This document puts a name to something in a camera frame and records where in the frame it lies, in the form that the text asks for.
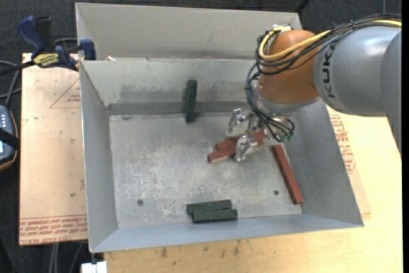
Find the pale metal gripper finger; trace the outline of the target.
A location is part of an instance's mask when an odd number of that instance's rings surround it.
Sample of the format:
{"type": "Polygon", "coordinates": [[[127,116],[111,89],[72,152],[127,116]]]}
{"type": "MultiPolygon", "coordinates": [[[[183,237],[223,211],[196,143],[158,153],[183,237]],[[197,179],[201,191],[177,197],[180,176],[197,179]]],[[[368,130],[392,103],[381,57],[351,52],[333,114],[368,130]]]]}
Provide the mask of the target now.
{"type": "Polygon", "coordinates": [[[263,134],[246,134],[241,136],[236,142],[236,150],[234,159],[237,162],[245,160],[246,156],[261,149],[265,144],[265,136],[263,134]]]}
{"type": "Polygon", "coordinates": [[[246,134],[252,118],[251,111],[244,111],[241,108],[234,109],[230,116],[226,137],[235,138],[246,134]]]}

